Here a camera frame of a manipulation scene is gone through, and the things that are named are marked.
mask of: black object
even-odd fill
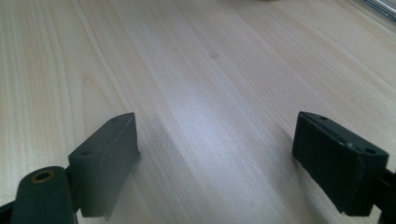
[[[292,155],[332,200],[340,213],[396,221],[396,177],[386,169],[389,154],[334,121],[300,112]]]
[[[78,209],[84,217],[110,217],[139,156],[134,113],[117,116],[69,155],[66,169],[27,175],[15,202],[0,207],[0,223],[78,223]]]

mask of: wooden surface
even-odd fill
[[[344,0],[1,1],[0,203],[134,111],[109,223],[375,223],[338,214],[291,144],[318,113],[394,170],[395,87],[396,34]]]

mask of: light wood tabletop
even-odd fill
[[[396,34],[345,0],[1,1],[0,204],[135,112],[142,156],[108,223],[376,223],[292,158],[299,111],[394,171]]]

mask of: screw hole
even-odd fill
[[[375,150],[370,149],[370,148],[366,148],[364,151],[365,151],[367,154],[370,154],[370,155],[374,155],[374,154],[375,154]]]
[[[90,150],[85,150],[85,151],[81,152],[82,156],[89,156],[91,154],[92,154],[92,152]]]
[[[43,172],[40,172],[37,175],[33,176],[32,182],[34,184],[44,183],[44,182],[51,180],[54,176],[55,176],[55,173],[53,173],[53,171],[51,171],[51,170],[43,171]]]

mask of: wood grain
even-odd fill
[[[395,87],[396,34],[344,0],[1,1],[0,203],[134,111],[109,223],[375,223],[337,213],[292,137],[322,114],[394,170]]]

